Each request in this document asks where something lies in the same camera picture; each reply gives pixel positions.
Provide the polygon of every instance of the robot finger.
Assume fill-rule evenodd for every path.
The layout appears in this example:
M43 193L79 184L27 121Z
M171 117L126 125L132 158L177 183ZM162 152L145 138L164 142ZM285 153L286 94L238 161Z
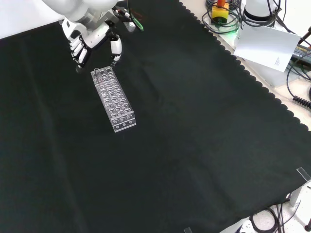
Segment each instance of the robot finger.
M111 65L115 66L117 61L120 60L122 54L122 42L118 35L115 35L111 38L111 53L112 53L112 62Z
M82 45L82 43L80 43L80 44L76 47L76 49L73 51L73 56L76 57L82 49L83 49L83 45Z
M75 39L73 42L70 43L71 50L75 50L76 47L81 43L80 38Z
M77 61L78 67L82 68L87 63L89 57L91 56L92 50L84 48L80 53L79 60Z
M82 52L80 53L80 56L79 56L79 63L80 64L84 63L86 55L87 55L87 49L83 49Z

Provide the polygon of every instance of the white paper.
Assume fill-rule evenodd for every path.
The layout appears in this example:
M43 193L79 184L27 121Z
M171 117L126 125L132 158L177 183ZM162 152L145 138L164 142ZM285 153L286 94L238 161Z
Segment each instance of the white paper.
M295 34L244 25L234 55L284 72L299 40Z

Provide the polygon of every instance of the robotic hand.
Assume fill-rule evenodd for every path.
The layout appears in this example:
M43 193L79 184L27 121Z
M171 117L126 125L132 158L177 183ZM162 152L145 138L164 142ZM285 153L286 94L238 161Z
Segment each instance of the robotic hand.
M122 20L129 31L135 29L129 12L115 7L118 0L43 0L50 8L66 18L63 31L69 40L71 56L77 63L77 71L83 68L93 49L110 40L112 63L120 59L122 43L112 31Z

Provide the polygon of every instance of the black cable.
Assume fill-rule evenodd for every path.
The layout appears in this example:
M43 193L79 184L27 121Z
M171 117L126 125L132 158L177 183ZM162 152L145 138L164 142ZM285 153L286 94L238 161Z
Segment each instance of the black cable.
M286 223L288 223L288 221L291 220L291 219L295 216L295 214L296 214L296 212L297 212L297 210L298 210L298 208L299 208L299 206L300 206L300 203L301 203L301 201L299 202L299 204L298 204L298 206L297 206L297 208L296 208L294 214L293 214L286 222L284 222L284 223L282 224L282 226L284 226Z
M304 78L307 81L311 81L311 79L309 79L308 77L304 76L302 73L300 73L295 67L293 67L293 70L291 70L292 73L301 76L302 78Z
M267 2L268 2L269 11L270 11L270 18L269 18L268 21L265 21L265 22L258 22L258 21L253 21L253 20L247 19L247 18L245 17L244 12L243 12L243 14L242 14L242 7L241 7L242 2L240 2L240 4L239 4L239 10L240 10L240 15L241 15L242 21L243 21L245 24L247 24L248 26L251 26L251 27L269 26L269 25L271 25L273 22L275 22L276 17L277 17L277 15L278 15L279 11L280 11L281 0L278 1L277 10L275 11L275 13L272 13L269 0L267 0Z
M284 17L283 17L283 22L284 22L284 19L285 19L285 16L286 16L286 12L287 12L287 0L285 0L285 12L284 12Z
M285 229L284 229L284 219L283 219L283 204L281 204L281 216L282 216L283 233L285 233Z
M278 233L281 233L281 226L280 226L280 211L278 209L278 205L276 205L276 211L277 211L277 218L278 218L278 222L279 222L279 225L278 225L278 228L277 228L277 232Z
M281 18L280 18L279 16L276 17L276 21L277 21L282 27L284 27L285 30L286 30L287 32L297 35L296 33L294 33L292 30L290 30L290 29L285 25L285 23L281 20ZM306 42L309 46L311 46L311 44L310 44L308 41L306 41L304 38L301 37L300 39L301 39L302 41Z
M242 226L240 226L235 233L240 233L240 230L241 230Z
M213 6L216 6L216 7L218 7L218 8L222 8L222 9L226 9L226 10L229 12L229 15L234 16L233 20L231 20L231 21L228 22L228 23L219 23L219 22L215 21L215 20L211 17L211 15L210 15L210 12L211 12L211 9L212 9ZM232 29L232 30L229 30L229 31L225 31L225 32L218 32L218 31L215 31L214 28L212 28L210 25L208 25L207 23L205 23L204 17L205 17L206 15L208 15L208 17L210 18L211 22L215 23L215 24L216 24L217 26L219 26L219 27L227 27L227 28L229 28L229 27L234 27L234 26L236 26L236 27L235 27L235 29ZM202 16L202 22L203 22L203 24L204 24L205 27L207 27L211 32L213 32L213 33L215 33L215 34L227 34L227 33L236 32L236 31L239 29L239 26L240 26L240 23L241 23L239 13L235 13L234 11L232 11L232 10L230 10L230 9L227 9L227 8L225 8L225 7L223 7L223 6L218 6L217 3L213 3L213 4L211 4L211 5L209 5L209 6L207 7L207 12Z
M311 35L311 27L309 27L308 32L302 38L306 40L310 35Z
M309 55L311 55L311 52L308 52L308 53L306 53L305 55L303 55L302 57L299 57L294 63L292 63L292 64L290 65L289 71L288 71L288 73L287 73L287 77L286 77L287 89L288 89L289 93L291 94L291 96L293 96L294 98L295 98L296 96L294 96L294 95L292 94L292 92L291 92L291 90L290 90L290 88L289 88L289 86L288 86L288 78L289 78L290 72L291 72L292 68L293 68L302 58L304 58L304 57L306 57L306 56L309 56Z
M303 68L303 65L301 65L301 71L307 76L307 78L311 81L310 76L306 73L305 69Z
M271 215L273 216L273 218L274 218L274 225L273 225L273 227L271 228L271 229L269 229L269 230L261 230L261 229L259 229L256 225L255 225L255 223L254 223L254 215L251 215L250 216L250 218L249 218L249 220L251 221L251 223L252 223L252 225L253 225L253 227L254 227L254 230L256 231L256 232L258 232L258 233L274 233L275 231L277 231L278 230L278 228L279 228L279 220L278 220L278 218L277 218L277 216L276 216L276 214L275 214L275 212L271 209L271 208L266 208L266 209L264 209L263 211L268 211L269 213L271 213Z

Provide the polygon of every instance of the cable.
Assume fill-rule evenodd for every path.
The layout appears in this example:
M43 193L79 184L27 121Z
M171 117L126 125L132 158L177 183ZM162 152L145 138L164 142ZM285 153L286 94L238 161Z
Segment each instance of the cable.
M310 76L306 73L305 69L303 68L303 65L301 65L301 71L307 76L307 78L311 81Z
M281 204L281 216L282 216L282 227L283 227L283 233L285 233L285 228L284 228L284 219L283 219L283 204Z
M236 5L234 5L234 4L232 4L232 3L229 3L229 5L232 5L232 7L236 9ZM213 6L216 6L216 7L218 7L218 8L222 8L222 9L227 10L227 11L229 12L229 15L233 15L233 16L234 16L233 20L231 20L231 21L228 22L228 23L219 23L219 22L215 21L215 20L211 17L211 15L210 15L210 11L211 11L211 9L212 9ZM226 31L226 32L217 32L217 31L214 30L214 28L212 28L212 27L209 26L207 23L205 23L204 17L205 17L206 15L208 15L208 17L210 18L211 22L215 23L215 24L216 24L217 26L219 26L219 27L229 28L229 27L234 27L234 26L236 26L236 25L237 25L237 26L235 27L235 29L232 29L232 30L229 30L229 31ZM203 24L204 24L205 27L207 27L211 32L213 32L213 33L215 33L215 34L227 34L227 33L236 32L236 31L239 29L241 20L240 20L240 15L239 15L239 13L235 13L234 11L232 11L232 10L230 10L230 9L227 9L227 8L225 8L225 7L223 7L223 6L218 6L217 3L213 3L213 4L211 4L211 5L209 5L209 6L207 7L207 12L202 16L202 22L203 22Z
M269 26L271 25L273 22L275 22L276 20L276 17L280 11L280 5L281 5L281 0L278 1L278 4L277 4L277 10L275 11L275 13L272 13L272 10L271 10L271 5L270 5L270 1L267 0L268 2L268 7L269 7L269 11L270 11L270 18L268 21L265 21L265 22L258 22L258 21L253 21L253 20L249 20L245 17L245 10L242 14L242 7L241 7L241 4L242 2L240 2L239 4L239 11L240 11L240 15L241 15L241 19L242 21L247 24L248 26L251 26L251 27L262 27L262 26Z
M287 0L285 0L285 12L284 12L284 17L283 17L283 22L284 22L284 19L285 19L285 16L286 16L286 12L287 12Z
M217 0L206 0L206 8L208 8L210 5L214 4ZM229 3L229 9L234 10L234 6L238 6L241 0L228 0Z
M131 8L130 8L130 0L127 0L127 9L128 9L128 13L130 14L130 18L132 20L132 22L135 24L135 26L140 30L140 31L144 31L144 27L142 26L142 24L133 16Z
M303 42L303 39L307 39L311 35L311 27L309 27L308 32L302 37L302 39L298 42L298 44L301 44Z
M276 17L276 21L277 21L282 27L284 27L285 30L286 30L287 32L297 35L296 33L294 33L292 30L290 30L290 29L285 25L285 23L281 20L281 18L280 18L279 16ZM309 46L311 46L311 44L310 44L308 41L306 41L304 38L301 37L300 39L301 39L302 41L306 42Z
M276 211L277 211L278 222L280 223L280 211L278 210L278 205L276 205ZM281 226L280 226L280 224L278 225L277 232L281 233Z
M301 201L299 202L299 204L298 204L298 206L297 206L297 208L296 208L294 214L293 214L286 222L284 222L284 223L282 224L282 226L284 226L286 223L288 223L288 221L291 220L291 219L295 216L295 214L296 214L296 212L297 212L297 210L298 210L298 208L299 208L299 206L300 206L300 203L301 203Z
M311 81L308 77L304 76L302 73L300 73L295 67L293 67L293 70L291 70L292 73L299 75L300 77L304 78L307 81Z
M278 218L277 218L275 212L274 212L271 208L266 208L266 209L264 209L264 210L262 210L262 211L268 211L268 212L271 213L271 215L272 215L273 218L274 218L274 225L273 225L273 227L272 227L271 229L269 229L269 230L260 230L260 229L255 225L255 223L254 223L254 215L251 215L250 218L249 218L249 220L251 221L251 223L252 223L252 225L253 225L253 227L254 227L254 230L255 230L256 232L258 232L258 233L274 233L274 232L276 232L276 231L279 229L280 223L279 223L279 220L278 220Z
M290 65L290 68L289 68L289 71L288 71L287 77L286 77L286 85L287 85L288 91L290 92L291 96L293 96L293 97L295 97L295 96L292 94L292 92L291 92L291 90L290 90L290 88L289 88L289 86L288 86L288 77L289 77L290 72L291 72L292 68L294 67L294 65L296 65L302 58L304 58L304 57L306 57L306 56L309 56L309 55L311 55L311 52L308 52L307 54L303 55L302 57L299 57L294 63L292 63L292 64Z

